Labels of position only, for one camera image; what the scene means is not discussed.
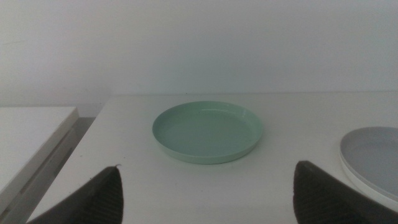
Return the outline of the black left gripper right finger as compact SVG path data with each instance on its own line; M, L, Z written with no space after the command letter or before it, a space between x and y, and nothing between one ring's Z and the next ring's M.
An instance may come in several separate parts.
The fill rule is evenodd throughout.
M293 207L298 223L397 223L397 212L377 203L309 161L294 172Z

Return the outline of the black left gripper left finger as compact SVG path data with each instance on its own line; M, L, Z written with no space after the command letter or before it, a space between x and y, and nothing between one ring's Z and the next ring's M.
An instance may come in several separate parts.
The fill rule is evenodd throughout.
M119 169L107 167L28 224L121 224L123 185Z

